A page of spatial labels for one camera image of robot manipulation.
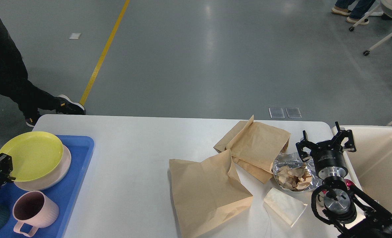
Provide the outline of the red object under arm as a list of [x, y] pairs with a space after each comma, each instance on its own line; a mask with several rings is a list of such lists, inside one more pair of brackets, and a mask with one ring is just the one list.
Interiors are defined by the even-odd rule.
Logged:
[[350, 179], [345, 179], [344, 182], [346, 184], [347, 190], [350, 190], [352, 186], [356, 187], [356, 184]]

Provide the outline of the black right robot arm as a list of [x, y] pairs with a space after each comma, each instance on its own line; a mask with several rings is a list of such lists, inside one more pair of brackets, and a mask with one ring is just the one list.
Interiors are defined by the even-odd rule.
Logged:
[[352, 130], [340, 128], [338, 122], [335, 126], [337, 133], [329, 140], [311, 142], [303, 131], [296, 143], [300, 159], [312, 158], [322, 181], [311, 195], [313, 214], [338, 229], [340, 238], [392, 238], [392, 213], [355, 184], [347, 184], [343, 152], [356, 152], [356, 144]]

